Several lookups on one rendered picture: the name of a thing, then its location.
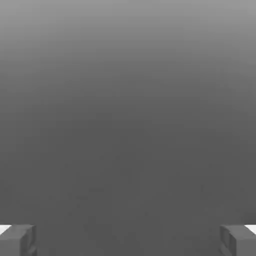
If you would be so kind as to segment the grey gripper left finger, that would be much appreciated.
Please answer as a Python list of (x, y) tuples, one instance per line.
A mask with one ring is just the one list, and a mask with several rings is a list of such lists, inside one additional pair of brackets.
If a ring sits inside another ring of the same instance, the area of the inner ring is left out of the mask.
[(0, 224), (0, 256), (38, 256), (33, 224)]

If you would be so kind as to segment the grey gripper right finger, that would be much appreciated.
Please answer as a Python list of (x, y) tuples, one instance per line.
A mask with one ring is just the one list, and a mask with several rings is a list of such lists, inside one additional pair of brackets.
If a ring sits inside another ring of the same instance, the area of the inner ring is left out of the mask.
[(256, 256), (256, 224), (221, 225), (220, 256)]

